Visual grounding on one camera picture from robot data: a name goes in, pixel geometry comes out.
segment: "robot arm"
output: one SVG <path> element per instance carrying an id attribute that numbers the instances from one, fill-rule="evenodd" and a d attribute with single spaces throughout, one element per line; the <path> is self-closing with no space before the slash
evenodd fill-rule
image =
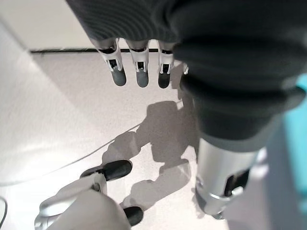
<path id="1" fill-rule="evenodd" d="M 119 37 L 127 40 L 141 87 L 148 83 L 150 39 L 160 41 L 161 88 L 169 83 L 173 56 L 187 64 L 181 88 L 193 97 L 201 134 L 196 195 L 202 210 L 220 219 L 227 204 L 242 194 L 257 152 L 281 115 L 305 97 L 295 84 L 307 66 L 307 4 L 300 0 L 67 3 L 110 67 L 115 84 L 126 82 Z"/>

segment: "white floor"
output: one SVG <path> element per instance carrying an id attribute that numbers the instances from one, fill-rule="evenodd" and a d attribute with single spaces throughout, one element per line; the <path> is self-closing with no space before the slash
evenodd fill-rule
<path id="1" fill-rule="evenodd" d="M 194 197 L 197 134 L 191 101 L 178 88 L 182 66 L 160 89 L 158 56 L 151 53 L 150 82 L 140 88 L 124 53 L 127 84 L 118 87 L 97 53 L 32 59 L 9 37 L 1 39 L 0 196 L 8 202 L 1 230 L 34 229 L 43 200 L 84 170 L 118 159 L 131 159 L 133 170 L 109 182 L 108 194 L 145 210 L 134 230 L 228 229 L 226 220 L 204 215 Z M 265 211 L 248 218 L 265 202 L 257 181 L 248 188 L 257 198 L 247 192 L 230 209 L 230 230 L 268 229 Z"/>

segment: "robotic hand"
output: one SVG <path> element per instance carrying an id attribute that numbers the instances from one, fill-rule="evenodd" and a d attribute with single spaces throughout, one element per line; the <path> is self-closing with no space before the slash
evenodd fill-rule
<path id="1" fill-rule="evenodd" d="M 137 82 L 148 84 L 148 41 L 159 40 L 159 85 L 173 56 L 189 73 L 200 130 L 196 196 L 217 219 L 244 191 L 258 151 L 283 112 L 300 104 L 307 4 L 300 0 L 67 0 L 114 82 L 126 82 L 117 38 L 130 47 Z"/>
<path id="2" fill-rule="evenodd" d="M 107 196 L 106 182 L 130 173 L 132 165 L 121 160 L 82 173 L 41 203 L 35 230 L 130 230 L 142 220 L 139 207 L 122 209 Z"/>

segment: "white wall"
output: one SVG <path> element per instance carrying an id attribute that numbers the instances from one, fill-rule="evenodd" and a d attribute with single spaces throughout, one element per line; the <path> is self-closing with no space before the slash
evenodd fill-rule
<path id="1" fill-rule="evenodd" d="M 93 48 L 65 0 L 0 0 L 0 20 L 31 50 Z"/>

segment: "black fingertip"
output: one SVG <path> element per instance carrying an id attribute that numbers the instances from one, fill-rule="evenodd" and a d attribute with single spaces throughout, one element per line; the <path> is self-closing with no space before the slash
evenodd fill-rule
<path id="1" fill-rule="evenodd" d="M 131 225 L 131 227 L 140 223 L 144 217 L 143 210 L 138 206 L 128 207 L 124 209 L 126 217 Z"/>
<path id="2" fill-rule="evenodd" d="M 102 168 L 107 181 L 115 180 L 128 175 L 132 170 L 132 164 L 127 160 L 119 160 L 107 163 Z"/>
<path id="3" fill-rule="evenodd" d="M 165 89 L 169 85 L 170 74 L 159 73 L 158 84 L 160 88 Z"/>

